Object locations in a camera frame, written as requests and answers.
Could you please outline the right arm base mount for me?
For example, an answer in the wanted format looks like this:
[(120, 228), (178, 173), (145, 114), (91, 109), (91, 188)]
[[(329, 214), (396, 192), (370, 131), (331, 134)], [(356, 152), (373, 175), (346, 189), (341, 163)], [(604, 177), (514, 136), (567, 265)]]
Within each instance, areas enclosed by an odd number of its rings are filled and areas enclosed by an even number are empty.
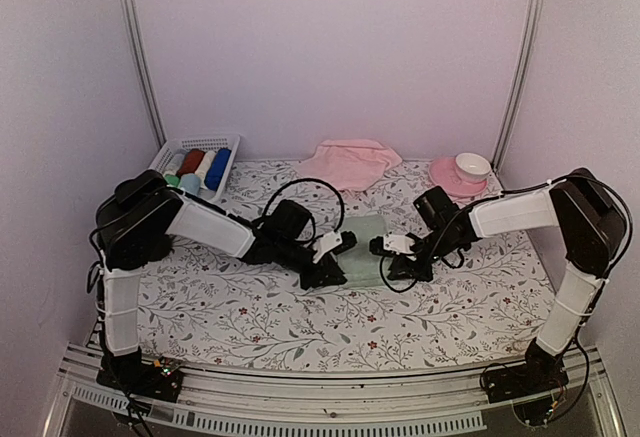
[(490, 403), (513, 401), (532, 397), (540, 393), (544, 396), (512, 405), (516, 419), (525, 427), (541, 428), (556, 422), (569, 414), (580, 402), (586, 392), (591, 372), (591, 361), (584, 349), (585, 371), (580, 388), (567, 404), (569, 377), (562, 363), (551, 368), (545, 376), (536, 375), (526, 363), (508, 366), (489, 364), (480, 374), (479, 386)]

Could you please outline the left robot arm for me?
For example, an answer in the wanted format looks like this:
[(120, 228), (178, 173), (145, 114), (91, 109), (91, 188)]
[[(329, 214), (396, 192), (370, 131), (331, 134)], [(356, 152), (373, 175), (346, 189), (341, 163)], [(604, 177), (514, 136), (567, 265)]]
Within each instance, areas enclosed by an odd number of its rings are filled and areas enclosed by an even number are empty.
[(137, 330), (140, 280), (149, 263), (170, 253), (176, 237), (245, 264), (275, 263), (297, 273), (304, 290), (345, 283), (336, 257), (355, 246), (355, 234), (337, 224), (331, 232), (303, 240), (302, 231), (316, 227), (311, 212), (289, 199), (269, 203), (273, 211), (249, 221), (146, 170), (119, 184), (98, 208), (90, 242), (100, 267), (102, 342), (109, 372), (126, 390), (141, 390), (149, 380), (140, 362)]

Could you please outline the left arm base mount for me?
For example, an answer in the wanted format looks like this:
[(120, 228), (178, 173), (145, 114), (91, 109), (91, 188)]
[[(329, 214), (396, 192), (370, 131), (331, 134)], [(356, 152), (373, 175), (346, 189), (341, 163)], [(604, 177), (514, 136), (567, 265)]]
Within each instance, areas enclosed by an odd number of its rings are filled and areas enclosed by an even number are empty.
[(138, 356), (131, 355), (104, 357), (96, 382), (126, 395), (176, 403), (183, 379), (184, 374), (180, 370), (167, 374), (161, 367), (143, 363)]

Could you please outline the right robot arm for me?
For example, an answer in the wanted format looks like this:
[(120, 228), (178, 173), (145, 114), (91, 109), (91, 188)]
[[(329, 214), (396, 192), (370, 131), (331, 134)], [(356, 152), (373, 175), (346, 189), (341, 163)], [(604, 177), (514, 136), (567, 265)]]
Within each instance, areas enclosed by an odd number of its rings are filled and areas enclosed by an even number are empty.
[(433, 267), (451, 253), (501, 235), (524, 232), (537, 252), (551, 238), (564, 274), (546, 321), (529, 344), (517, 372), (517, 384), (537, 393), (552, 381), (563, 354), (576, 343), (614, 268), (629, 250), (634, 234), (625, 200), (588, 169), (523, 189), (504, 190), (460, 207), (443, 188), (426, 191), (414, 202), (429, 233), (386, 234), (371, 240), (369, 250), (391, 261), (381, 274), (385, 284), (407, 279), (412, 285), (433, 278)]

